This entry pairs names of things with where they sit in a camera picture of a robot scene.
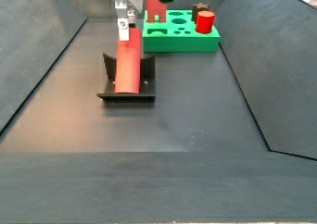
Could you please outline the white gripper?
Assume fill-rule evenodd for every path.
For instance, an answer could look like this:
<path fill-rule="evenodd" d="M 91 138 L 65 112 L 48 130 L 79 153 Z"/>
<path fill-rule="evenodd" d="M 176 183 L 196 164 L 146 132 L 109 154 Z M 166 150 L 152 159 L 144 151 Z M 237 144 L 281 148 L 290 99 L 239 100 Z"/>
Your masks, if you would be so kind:
<path fill-rule="evenodd" d="M 136 11 L 142 12 L 143 0 L 112 0 L 117 16 L 119 40 L 128 40 L 128 28 L 136 27 Z"/>

